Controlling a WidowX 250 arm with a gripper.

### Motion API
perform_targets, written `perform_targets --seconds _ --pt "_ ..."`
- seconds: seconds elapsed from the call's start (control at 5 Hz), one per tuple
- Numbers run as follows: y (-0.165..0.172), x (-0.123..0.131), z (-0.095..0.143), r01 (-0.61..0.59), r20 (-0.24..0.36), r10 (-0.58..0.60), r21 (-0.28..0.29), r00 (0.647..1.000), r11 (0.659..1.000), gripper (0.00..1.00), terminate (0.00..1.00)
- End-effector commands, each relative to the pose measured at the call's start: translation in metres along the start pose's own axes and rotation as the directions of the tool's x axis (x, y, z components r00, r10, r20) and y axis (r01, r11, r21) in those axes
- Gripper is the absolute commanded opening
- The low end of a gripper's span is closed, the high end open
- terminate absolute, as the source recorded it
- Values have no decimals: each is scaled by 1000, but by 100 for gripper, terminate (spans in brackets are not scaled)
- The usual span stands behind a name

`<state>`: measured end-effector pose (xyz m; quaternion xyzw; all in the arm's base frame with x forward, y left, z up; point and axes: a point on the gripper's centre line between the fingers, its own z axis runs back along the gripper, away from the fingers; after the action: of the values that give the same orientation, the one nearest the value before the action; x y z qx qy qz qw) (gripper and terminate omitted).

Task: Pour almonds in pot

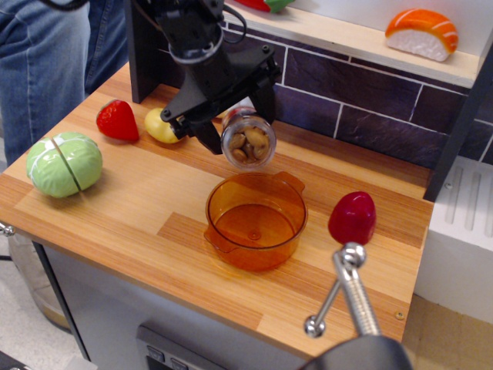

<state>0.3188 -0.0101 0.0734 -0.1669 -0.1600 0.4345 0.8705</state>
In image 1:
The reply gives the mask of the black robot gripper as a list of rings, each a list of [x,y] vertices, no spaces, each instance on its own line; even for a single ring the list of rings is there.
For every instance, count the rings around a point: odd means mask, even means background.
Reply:
[[[210,119],[245,98],[269,124],[275,120],[273,85],[280,67],[271,45],[228,52],[222,38],[208,43],[182,39],[169,42],[169,51],[185,79],[161,119],[173,125],[178,139],[196,137],[211,153],[221,155],[221,136]]]

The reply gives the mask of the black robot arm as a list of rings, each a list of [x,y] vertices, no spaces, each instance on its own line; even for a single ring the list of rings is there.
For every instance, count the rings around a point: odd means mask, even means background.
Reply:
[[[161,112],[176,137],[197,138],[221,154],[221,138],[212,123],[219,113],[248,97],[268,123],[276,117],[273,86],[280,67],[269,45],[228,52],[223,13],[237,11],[222,1],[136,1],[136,8],[160,30],[174,62],[185,72],[175,97]]]

